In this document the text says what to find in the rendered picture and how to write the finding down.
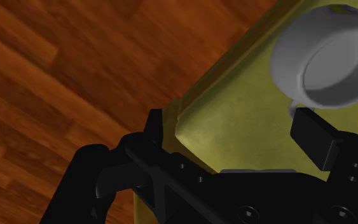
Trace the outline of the white mug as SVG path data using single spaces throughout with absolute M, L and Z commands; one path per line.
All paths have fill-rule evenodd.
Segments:
M 310 109 L 340 109 L 358 103 L 358 9 L 347 4 L 316 7 L 277 38 L 270 72 L 291 98 Z

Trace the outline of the olive green sofa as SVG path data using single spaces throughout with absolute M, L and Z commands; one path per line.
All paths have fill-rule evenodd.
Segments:
M 272 0 L 273 5 L 180 98 L 163 111 L 165 151 L 179 152 L 209 172 L 294 169 L 322 180 L 291 139 L 289 98 L 274 84 L 270 55 L 279 34 L 318 6 L 358 0 Z

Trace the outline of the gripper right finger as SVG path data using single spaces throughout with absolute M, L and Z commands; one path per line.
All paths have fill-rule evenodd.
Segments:
M 320 224 L 358 224 L 358 134 L 297 108 L 290 135 L 319 170 L 329 173 L 317 200 Z

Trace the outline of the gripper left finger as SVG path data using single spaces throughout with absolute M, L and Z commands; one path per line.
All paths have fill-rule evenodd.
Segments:
M 142 132 L 127 134 L 114 149 L 104 144 L 79 148 L 39 224 L 106 224 L 117 192 L 131 189 L 158 224 L 212 224 L 181 196 L 183 184 L 170 173 L 197 184 L 209 173 L 180 153 L 162 148 L 163 113 L 151 109 Z

